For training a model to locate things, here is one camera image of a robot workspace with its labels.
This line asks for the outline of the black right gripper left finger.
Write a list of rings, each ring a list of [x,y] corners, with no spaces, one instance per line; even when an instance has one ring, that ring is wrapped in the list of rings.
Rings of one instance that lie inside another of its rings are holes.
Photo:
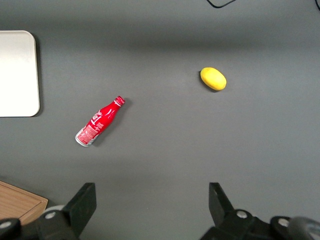
[[[78,240],[96,207],[96,185],[87,182],[67,204],[50,207],[38,218],[39,239]]]

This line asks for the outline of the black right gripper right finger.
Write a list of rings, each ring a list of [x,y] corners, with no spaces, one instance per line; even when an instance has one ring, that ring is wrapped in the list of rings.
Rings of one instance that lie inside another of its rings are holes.
[[[208,206],[214,226],[202,240],[271,240],[270,225],[246,210],[235,209],[221,185],[209,184]]]

